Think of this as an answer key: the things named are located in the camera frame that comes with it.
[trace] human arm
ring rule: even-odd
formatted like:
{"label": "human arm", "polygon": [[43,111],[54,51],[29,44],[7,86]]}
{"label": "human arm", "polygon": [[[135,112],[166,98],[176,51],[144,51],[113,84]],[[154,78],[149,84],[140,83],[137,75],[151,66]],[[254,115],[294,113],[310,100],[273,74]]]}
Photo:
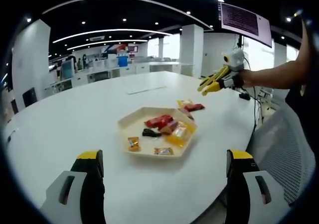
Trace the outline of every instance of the human arm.
{"label": "human arm", "polygon": [[239,76],[245,87],[263,86],[275,89],[289,89],[293,84],[303,83],[310,68],[310,50],[305,24],[303,23],[303,39],[298,57],[295,61],[281,66],[260,71],[243,71]]}

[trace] yellow robotic finger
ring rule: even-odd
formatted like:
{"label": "yellow robotic finger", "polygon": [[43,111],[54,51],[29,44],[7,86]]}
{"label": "yellow robotic finger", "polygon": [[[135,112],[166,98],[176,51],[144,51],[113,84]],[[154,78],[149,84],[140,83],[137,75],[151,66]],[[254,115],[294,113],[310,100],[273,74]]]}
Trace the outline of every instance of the yellow robotic finger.
{"label": "yellow robotic finger", "polygon": [[204,87],[211,85],[212,82],[214,82],[217,79],[220,79],[221,77],[223,77],[225,74],[227,74],[229,71],[228,66],[224,66],[223,68],[221,68],[216,74],[214,74],[213,76],[209,76],[206,77],[202,83],[200,83],[197,91],[202,91],[204,89]]}
{"label": "yellow robotic finger", "polygon": [[220,88],[220,85],[217,81],[214,81],[212,84],[210,84],[207,89],[205,89],[201,94],[203,96],[206,96],[207,93],[209,92],[216,92],[216,91],[220,91],[221,88]]}

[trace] white pillar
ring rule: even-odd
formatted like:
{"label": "white pillar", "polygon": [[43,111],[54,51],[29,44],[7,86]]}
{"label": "white pillar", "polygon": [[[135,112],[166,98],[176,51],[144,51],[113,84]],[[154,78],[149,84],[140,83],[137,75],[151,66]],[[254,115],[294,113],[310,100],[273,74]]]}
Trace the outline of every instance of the white pillar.
{"label": "white pillar", "polygon": [[159,58],[163,58],[164,38],[159,39]]}
{"label": "white pillar", "polygon": [[23,30],[12,52],[12,85],[16,106],[25,108],[23,93],[34,87],[37,100],[44,98],[43,79],[49,73],[49,38],[51,28],[42,20]]}
{"label": "white pillar", "polygon": [[180,37],[181,63],[194,65],[193,76],[200,78],[203,60],[204,29],[195,24],[183,26]]}
{"label": "white pillar", "polygon": [[275,61],[274,67],[280,66],[287,62],[287,46],[275,43]]}

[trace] beige plate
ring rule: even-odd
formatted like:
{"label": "beige plate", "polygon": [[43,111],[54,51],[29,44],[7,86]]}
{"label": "beige plate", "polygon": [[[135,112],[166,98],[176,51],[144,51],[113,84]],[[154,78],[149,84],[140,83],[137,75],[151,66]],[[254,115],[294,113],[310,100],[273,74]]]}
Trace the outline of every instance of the beige plate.
{"label": "beige plate", "polygon": [[[132,155],[139,155],[139,156],[148,156],[148,157],[155,157],[155,158],[178,158],[183,155],[185,150],[188,148],[194,133],[190,136],[188,142],[184,145],[184,147],[179,147],[165,141],[165,136],[162,137],[143,137],[142,132],[144,128],[147,128],[144,124],[145,121],[161,116],[163,114],[168,114],[172,116],[174,119],[179,121],[184,121],[189,125],[193,126],[197,129],[197,125],[180,112],[178,109],[166,109],[166,108],[151,108],[151,107],[143,107],[128,116],[125,116],[121,120],[119,120],[118,125],[120,129],[120,134],[123,139],[122,150],[126,153]],[[128,137],[138,137],[139,138],[139,145],[141,150],[139,152],[130,152],[129,147],[130,143],[128,141]],[[162,147],[170,147],[173,149],[174,155],[156,155],[154,154],[154,148],[162,148]]]}

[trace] ceiling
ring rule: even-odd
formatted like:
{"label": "ceiling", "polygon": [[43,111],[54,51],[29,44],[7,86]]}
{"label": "ceiling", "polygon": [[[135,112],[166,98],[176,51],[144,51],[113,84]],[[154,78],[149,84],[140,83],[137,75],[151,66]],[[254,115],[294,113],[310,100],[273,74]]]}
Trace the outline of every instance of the ceiling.
{"label": "ceiling", "polygon": [[[80,0],[54,9],[46,14],[45,10],[70,0],[20,0],[23,4],[19,8],[24,17],[32,17],[32,21],[42,19],[51,27],[49,53],[51,59],[59,54],[67,54],[67,48],[88,43],[86,39],[104,35],[105,40],[138,39],[144,36],[143,32],[107,32],[95,33],[70,38],[53,44],[54,40],[76,33],[114,28],[134,28],[160,30],[170,26],[197,24],[209,29],[191,17],[177,11],[136,0]],[[218,22],[217,0],[152,0],[175,7],[208,25],[213,25],[215,31],[220,31]],[[287,23],[285,18],[292,16],[301,7],[303,0],[225,0],[225,2],[255,12],[270,20],[271,25],[290,31],[301,36],[301,23],[293,19]],[[23,29],[29,25],[24,19]],[[179,28],[168,30],[168,33],[177,33]]]}

